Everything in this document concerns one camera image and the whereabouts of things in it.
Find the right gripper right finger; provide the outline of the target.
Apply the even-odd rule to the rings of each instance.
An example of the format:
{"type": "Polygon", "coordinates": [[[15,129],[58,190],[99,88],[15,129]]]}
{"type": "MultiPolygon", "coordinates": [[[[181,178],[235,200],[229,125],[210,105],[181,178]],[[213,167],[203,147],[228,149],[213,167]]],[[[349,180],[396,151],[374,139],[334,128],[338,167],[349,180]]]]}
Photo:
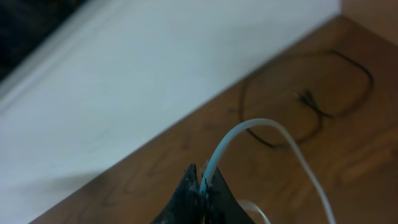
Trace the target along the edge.
{"type": "Polygon", "coordinates": [[[254,224],[234,198],[219,169],[205,190],[204,224],[254,224]]]}

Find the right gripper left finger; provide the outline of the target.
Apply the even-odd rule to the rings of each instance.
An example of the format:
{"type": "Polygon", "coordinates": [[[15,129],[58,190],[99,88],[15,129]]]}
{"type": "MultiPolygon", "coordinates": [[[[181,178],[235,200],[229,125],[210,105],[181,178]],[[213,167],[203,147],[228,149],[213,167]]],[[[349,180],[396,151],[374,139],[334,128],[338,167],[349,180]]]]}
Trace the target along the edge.
{"type": "Polygon", "coordinates": [[[200,195],[197,167],[184,171],[171,199],[151,224],[199,224],[203,221],[204,199],[200,195]]]}

